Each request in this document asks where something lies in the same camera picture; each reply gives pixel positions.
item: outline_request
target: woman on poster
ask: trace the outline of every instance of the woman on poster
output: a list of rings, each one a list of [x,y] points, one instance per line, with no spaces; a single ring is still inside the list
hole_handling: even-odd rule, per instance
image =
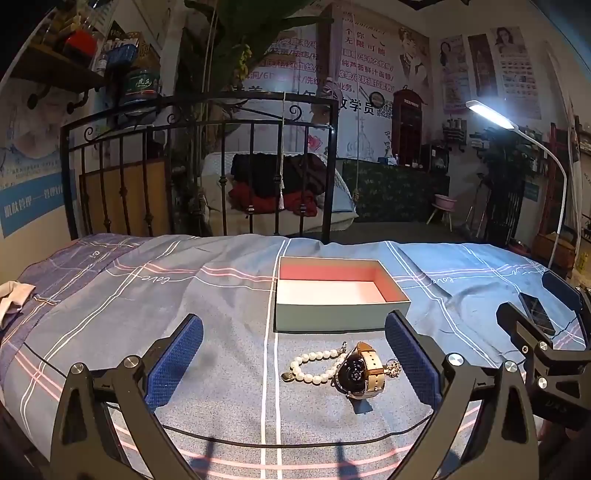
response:
[[[413,38],[412,32],[406,28],[400,28],[398,36],[404,52],[400,55],[400,64],[404,76],[408,80],[408,88],[423,97],[425,91],[429,88],[429,79],[427,77],[427,68],[417,51],[417,42]]]

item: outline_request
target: white lamp arm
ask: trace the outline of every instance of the white lamp arm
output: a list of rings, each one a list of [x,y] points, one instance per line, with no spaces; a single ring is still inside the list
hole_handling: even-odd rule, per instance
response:
[[[521,130],[519,130],[519,128],[517,128],[517,127],[515,128],[515,133],[519,134],[520,136],[522,136],[526,140],[529,140],[534,145],[537,145],[542,150],[544,150],[550,157],[552,157],[552,159],[556,162],[556,164],[558,165],[558,168],[560,169],[560,171],[562,172],[562,175],[564,177],[564,182],[563,182],[563,186],[562,186],[562,206],[560,208],[560,219],[558,220],[558,228],[556,229],[556,240],[554,240],[554,247],[552,248],[552,254],[550,255],[550,261],[548,262],[548,268],[550,268],[552,266],[552,262],[554,261],[554,254],[556,253],[556,246],[558,245],[558,239],[560,237],[560,231],[562,230],[562,223],[564,221],[564,210],[566,208],[566,187],[567,187],[568,177],[566,175],[566,172],[564,171],[562,163],[560,163],[560,160],[558,158],[556,158],[556,156],[548,148],[546,148],[544,145],[542,145],[542,143],[531,138],[529,135],[526,135]]]

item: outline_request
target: potted plant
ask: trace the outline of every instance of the potted plant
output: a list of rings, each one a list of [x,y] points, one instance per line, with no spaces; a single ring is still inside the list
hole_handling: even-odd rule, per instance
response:
[[[201,36],[188,28],[183,30],[179,66],[183,80],[179,88],[190,92],[242,89],[249,73],[273,53],[270,47],[282,31],[332,22],[330,17],[293,16],[309,3],[310,0],[217,0],[214,8],[211,2],[185,0],[187,7],[205,16],[208,27]],[[208,40],[212,46],[209,51]],[[221,120],[231,118],[236,111],[231,104],[210,103],[207,111],[199,108],[193,113],[200,119]],[[220,128],[207,130],[206,151],[216,145]],[[226,135],[234,129],[226,127]]]
[[[537,148],[502,128],[488,128],[483,139],[490,149],[483,155],[488,168],[487,185],[490,196],[486,205],[485,241],[505,248],[515,235],[525,180],[533,178],[532,162],[538,158]]]

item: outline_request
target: open box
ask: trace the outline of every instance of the open box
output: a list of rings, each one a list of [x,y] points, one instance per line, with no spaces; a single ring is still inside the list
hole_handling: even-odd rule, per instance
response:
[[[410,300],[378,260],[281,257],[275,295],[278,332],[383,330]]]

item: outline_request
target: lamp head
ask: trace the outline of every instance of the lamp head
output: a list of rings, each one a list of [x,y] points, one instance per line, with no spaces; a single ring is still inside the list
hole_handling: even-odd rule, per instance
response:
[[[499,112],[494,111],[491,107],[486,106],[484,103],[480,103],[478,100],[470,100],[466,102],[466,106],[501,128],[506,128],[507,130],[518,129],[517,125],[511,120],[502,116]]]

